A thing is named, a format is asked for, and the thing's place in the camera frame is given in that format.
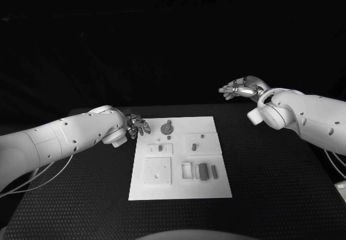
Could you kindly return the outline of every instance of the cable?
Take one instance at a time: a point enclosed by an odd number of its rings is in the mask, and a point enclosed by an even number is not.
[[[333,152],[333,155],[334,155],[334,157],[337,158],[337,160],[338,160],[338,162],[340,162],[340,164],[346,167],[346,164],[344,164],[344,162],[341,161],[341,159],[338,158],[338,156],[336,155],[336,153]]]
[[[31,191],[31,190],[40,188],[43,185],[46,185],[46,184],[47,184],[47,183],[49,183],[49,182],[57,177],[57,175],[62,173],[65,167],[69,165],[69,162],[70,162],[72,157],[73,157],[73,155],[70,156],[70,158],[69,158],[69,160],[67,160],[67,162],[66,162],[63,168],[60,169],[60,171],[56,173],[56,175],[54,175],[54,176],[53,176],[53,177],[52,177],[52,178],[50,178],[43,184],[40,184],[39,186],[36,186],[36,187],[31,188],[31,189],[27,189],[27,190],[23,190],[23,191],[14,191],[14,192],[11,192],[11,193],[8,193],[8,194],[17,194],[17,193],[28,192],[28,191]]]
[[[340,170],[338,170],[338,168],[337,168],[337,166],[334,165],[334,163],[333,163],[333,161],[331,161],[331,158],[330,158],[330,155],[328,155],[328,153],[327,153],[327,150],[324,149],[324,152],[325,152],[325,156],[327,156],[327,158],[328,158],[328,161],[331,162],[331,164],[333,164],[333,167],[334,167],[334,169],[336,169],[336,171],[340,173],[340,175],[343,176],[343,178],[346,179],[346,176],[343,175],[343,173],[340,172]]]
[[[69,162],[70,162],[70,159],[72,159],[72,156],[65,164],[65,167],[67,166]],[[49,169],[49,167],[53,165],[53,162],[47,165],[47,167],[43,169],[43,171],[28,180],[26,181],[20,186],[17,186],[14,189],[11,189],[8,192],[5,192],[4,194],[0,194],[0,198],[4,197],[5,195],[8,194],[16,194],[16,193],[23,193],[23,192],[27,192],[33,189],[37,189],[39,187],[41,187],[44,184],[47,184],[53,179],[54,177],[60,174],[60,172],[63,171],[65,167],[62,168],[62,170],[59,171],[59,173],[53,176],[53,178],[46,182],[43,183],[40,186],[31,188],[31,189],[27,189],[27,190],[23,190],[23,191],[16,191],[17,189],[20,189],[26,184],[28,184],[41,174],[43,172]]]

